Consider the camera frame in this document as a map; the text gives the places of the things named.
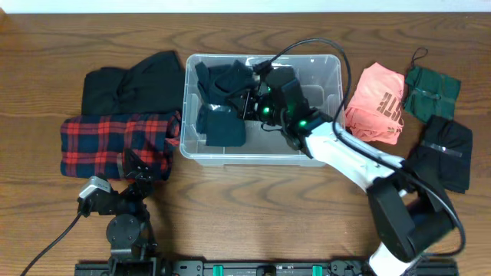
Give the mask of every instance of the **red plaid shirt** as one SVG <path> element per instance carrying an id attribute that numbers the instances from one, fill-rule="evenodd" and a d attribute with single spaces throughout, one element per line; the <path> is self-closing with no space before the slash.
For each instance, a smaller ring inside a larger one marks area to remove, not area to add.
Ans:
<path id="1" fill-rule="evenodd" d="M 179 112 L 79 116 L 61 125 L 61 173 L 88 178 L 103 173 L 119 179 L 117 157 L 132 149 L 162 179 L 180 142 Z"/>

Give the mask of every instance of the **green cloth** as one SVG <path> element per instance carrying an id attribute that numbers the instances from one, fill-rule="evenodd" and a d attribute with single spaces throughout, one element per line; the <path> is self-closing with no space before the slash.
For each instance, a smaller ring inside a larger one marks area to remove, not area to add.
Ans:
<path id="1" fill-rule="evenodd" d="M 409 95 L 404 110 L 423 123 L 431 115 L 453 119 L 455 101 L 460 92 L 460 80 L 419 66 L 413 67 L 406 77 Z"/>

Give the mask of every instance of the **clear plastic bin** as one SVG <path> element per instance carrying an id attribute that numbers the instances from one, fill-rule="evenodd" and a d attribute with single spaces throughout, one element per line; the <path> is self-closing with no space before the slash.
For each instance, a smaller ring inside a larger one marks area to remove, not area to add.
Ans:
<path id="1" fill-rule="evenodd" d="M 199 62 L 210 67 L 232 64 L 235 60 L 239 60 L 247 66 L 252 66 L 272 57 L 271 55 L 193 54 L 188 58 L 180 143 L 180 151 L 186 158 L 194 159 L 203 166 L 325 165 L 290 148 L 280 132 L 268 133 L 261 130 L 260 122 L 245 122 L 246 138 L 245 144 L 241 147 L 207 146 L 206 134 L 196 132 L 196 118 L 202 104 L 195 70 Z M 279 66 L 292 66 L 295 69 L 303 93 L 311 107 L 334 116 L 343 97 L 341 65 L 337 57 L 331 54 L 283 55 L 273 63 L 273 67 Z M 344 126 L 344 111 L 340 118 L 341 125 Z"/>

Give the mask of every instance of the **dark green folded fabric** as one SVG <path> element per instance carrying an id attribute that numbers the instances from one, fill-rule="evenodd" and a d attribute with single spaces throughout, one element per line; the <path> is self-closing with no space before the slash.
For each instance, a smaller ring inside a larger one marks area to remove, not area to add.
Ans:
<path id="1" fill-rule="evenodd" d="M 430 69 L 414 66 L 406 77 L 409 94 L 404 109 L 423 123 L 432 115 L 453 119 L 460 80 Z"/>
<path id="2" fill-rule="evenodd" d="M 236 96 L 257 87 L 252 70 L 239 61 L 213 67 L 200 62 L 195 68 L 203 101 L 196 130 L 206 134 L 207 146 L 242 146 L 246 142 L 246 125 L 233 105 L 239 99 Z"/>

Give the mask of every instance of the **wooden table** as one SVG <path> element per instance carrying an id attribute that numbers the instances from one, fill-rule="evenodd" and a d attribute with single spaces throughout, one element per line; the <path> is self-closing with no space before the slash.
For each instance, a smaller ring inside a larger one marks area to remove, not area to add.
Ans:
<path id="1" fill-rule="evenodd" d="M 130 67 L 161 50 L 274 54 L 294 41 L 331 38 L 354 82 L 375 61 L 404 73 L 418 64 L 462 81 L 455 119 L 473 130 L 471 188 L 449 192 L 467 233 L 462 275 L 491 271 L 491 17 L 489 14 L 9 15 L 0 26 L 0 274 L 19 274 L 75 217 L 85 179 L 60 174 L 59 127 L 81 110 L 84 76 Z M 298 54 L 334 53 L 320 44 Z M 406 156 L 422 124 L 404 113 L 396 146 Z M 329 166 L 201 167 L 176 152 L 168 183 L 147 199 L 160 250 L 213 259 L 369 256 L 379 245 L 367 197 Z M 122 190 L 124 184 L 115 182 Z M 112 218 L 82 218 L 31 275 L 73 274 L 109 257 Z M 449 251 L 458 234 L 432 251 Z"/>

